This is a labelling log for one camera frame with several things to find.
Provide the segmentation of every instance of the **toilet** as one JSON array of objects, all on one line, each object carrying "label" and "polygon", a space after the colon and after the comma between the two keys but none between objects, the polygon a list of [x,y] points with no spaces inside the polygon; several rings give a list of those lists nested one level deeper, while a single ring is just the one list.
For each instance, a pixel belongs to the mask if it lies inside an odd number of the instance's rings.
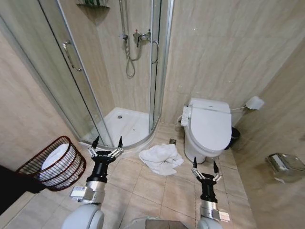
[{"label": "toilet", "polygon": [[231,112],[225,102],[192,98],[183,109],[184,151],[189,160],[203,163],[216,157],[231,140]]}]

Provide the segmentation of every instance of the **shower enclosure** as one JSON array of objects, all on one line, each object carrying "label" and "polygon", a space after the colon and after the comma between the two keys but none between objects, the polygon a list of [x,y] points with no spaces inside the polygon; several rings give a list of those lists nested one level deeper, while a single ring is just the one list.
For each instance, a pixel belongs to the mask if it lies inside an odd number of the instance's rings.
[{"label": "shower enclosure", "polygon": [[134,147],[161,115],[173,0],[101,2],[2,0],[0,29],[80,142]]}]

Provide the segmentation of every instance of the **wire laundry basket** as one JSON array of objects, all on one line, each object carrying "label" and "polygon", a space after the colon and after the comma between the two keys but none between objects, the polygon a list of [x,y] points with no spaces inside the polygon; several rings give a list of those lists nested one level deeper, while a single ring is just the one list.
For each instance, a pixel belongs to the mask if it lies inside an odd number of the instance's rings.
[{"label": "wire laundry basket", "polygon": [[[47,157],[63,144],[69,144],[65,153],[52,165],[42,169]],[[67,136],[61,136],[18,168],[17,172],[35,178],[51,191],[60,191],[73,185],[85,168],[85,158]]]}]

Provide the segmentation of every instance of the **wall-mounted holder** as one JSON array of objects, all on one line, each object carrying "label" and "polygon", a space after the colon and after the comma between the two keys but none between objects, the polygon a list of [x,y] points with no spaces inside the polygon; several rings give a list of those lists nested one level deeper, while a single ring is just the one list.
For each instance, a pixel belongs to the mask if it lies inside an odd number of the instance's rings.
[{"label": "wall-mounted holder", "polygon": [[305,177],[305,165],[296,156],[276,153],[266,157],[274,171],[274,178],[282,183],[296,182]]},{"label": "wall-mounted holder", "polygon": [[90,8],[109,8],[107,6],[108,0],[78,0],[78,6],[85,6]]}]

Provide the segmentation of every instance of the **toilet lid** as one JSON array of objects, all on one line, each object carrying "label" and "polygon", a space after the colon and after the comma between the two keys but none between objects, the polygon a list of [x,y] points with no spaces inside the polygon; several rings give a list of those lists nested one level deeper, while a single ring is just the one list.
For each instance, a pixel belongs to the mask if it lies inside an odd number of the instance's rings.
[{"label": "toilet lid", "polygon": [[199,146],[208,151],[223,150],[231,140],[231,114],[193,107],[190,130]]}]

